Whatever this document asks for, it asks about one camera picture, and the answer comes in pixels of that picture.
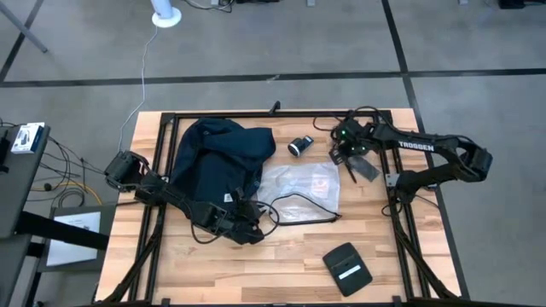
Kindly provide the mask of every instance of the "clear plastic bag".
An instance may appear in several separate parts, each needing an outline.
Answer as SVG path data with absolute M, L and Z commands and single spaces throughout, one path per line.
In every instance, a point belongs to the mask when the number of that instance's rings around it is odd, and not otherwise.
M 280 223 L 331 222 L 340 217 L 338 166 L 327 162 L 266 167 L 257 196 L 279 212 Z

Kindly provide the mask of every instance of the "white pole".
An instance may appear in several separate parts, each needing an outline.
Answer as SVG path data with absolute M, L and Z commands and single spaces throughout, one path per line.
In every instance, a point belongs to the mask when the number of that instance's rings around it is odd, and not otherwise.
M 182 12 L 171 6 L 170 0 L 152 0 L 155 13 L 152 22 L 162 28 L 175 26 L 182 19 Z

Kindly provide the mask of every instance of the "black phone case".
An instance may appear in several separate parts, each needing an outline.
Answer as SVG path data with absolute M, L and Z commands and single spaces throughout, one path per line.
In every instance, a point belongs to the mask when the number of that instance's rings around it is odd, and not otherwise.
M 322 257 L 322 260 L 345 297 L 362 289 L 373 280 L 357 249 L 351 243 L 336 247 Z

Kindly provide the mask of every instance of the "wooden tabletop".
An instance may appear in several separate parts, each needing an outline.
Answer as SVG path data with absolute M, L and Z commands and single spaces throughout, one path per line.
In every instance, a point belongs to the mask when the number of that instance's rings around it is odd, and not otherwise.
M 417 131 L 411 109 L 392 109 L 394 124 L 402 130 Z M 161 112 L 142 112 L 138 116 L 131 150 L 152 163 L 160 127 Z M 194 122 L 180 122 L 178 141 Z M 313 129 L 312 118 L 235 119 L 245 128 L 270 127 L 276 140 L 276 152 L 264 165 L 303 164 L 329 161 L 329 133 Z M 318 119 L 317 125 L 332 127 L 335 119 Z M 166 140 L 171 134 L 167 126 Z M 299 158 L 294 158 L 287 145 L 295 138 L 311 136 L 315 144 Z M 160 173 L 165 168 L 168 141 L 164 144 Z M 404 169 L 427 168 L 423 153 L 400 150 Z M 390 169 L 394 170 L 391 155 Z M 380 169 L 379 156 L 369 153 L 366 159 Z M 190 235 L 189 221 L 183 213 L 168 206 L 154 302 L 170 298 L 172 304 L 250 304 L 250 303 L 349 303 L 389 302 L 393 295 L 404 298 L 391 219 L 381 215 L 386 203 L 383 176 L 369 182 L 357 175 L 355 184 L 346 168 L 340 166 L 339 211 L 343 217 L 335 223 L 279 227 L 257 245 L 239 246 L 221 238 L 210 245 L 196 243 Z M 434 194 L 418 192 L 433 202 Z M 120 195 L 120 201 L 132 195 Z M 460 294 L 450 249 L 445 237 L 439 209 L 415 198 L 415 224 L 421 250 L 428 265 L 455 294 Z M 102 269 L 96 299 L 105 298 L 124 277 L 135 259 L 142 221 L 142 205 L 121 206 L 113 221 L 107 255 Z M 152 224 L 156 213 L 152 214 Z M 263 218 L 264 231 L 271 224 Z M 211 236 L 196 230 L 201 239 Z M 322 262 L 322 256 L 335 247 L 351 242 L 359 251 L 374 280 L 365 288 L 344 298 Z M 410 260 L 415 295 L 420 295 L 415 266 Z M 139 298 L 143 298 L 148 265 L 141 274 Z

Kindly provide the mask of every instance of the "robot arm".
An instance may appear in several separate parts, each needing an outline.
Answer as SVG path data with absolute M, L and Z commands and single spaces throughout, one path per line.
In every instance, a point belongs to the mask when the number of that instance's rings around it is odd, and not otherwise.
M 119 152 L 105 170 L 107 183 L 119 192 L 135 191 L 135 199 L 149 206 L 169 203 L 184 212 L 194 226 L 239 244 L 256 244 L 264 238 L 258 227 L 262 212 L 253 202 L 242 200 L 242 191 L 232 199 L 236 211 L 226 211 L 211 202 L 192 201 L 180 190 L 151 171 L 146 159 L 136 153 Z
M 337 144 L 338 156 L 405 148 L 444 157 L 447 160 L 444 165 L 418 172 L 403 171 L 386 177 L 386 184 L 395 187 L 399 199 L 406 203 L 410 203 L 422 187 L 457 179 L 464 182 L 484 181 L 493 160 L 486 149 L 465 136 L 406 132 L 388 122 L 361 126 L 352 116 L 346 117 L 334 128 L 332 137 Z

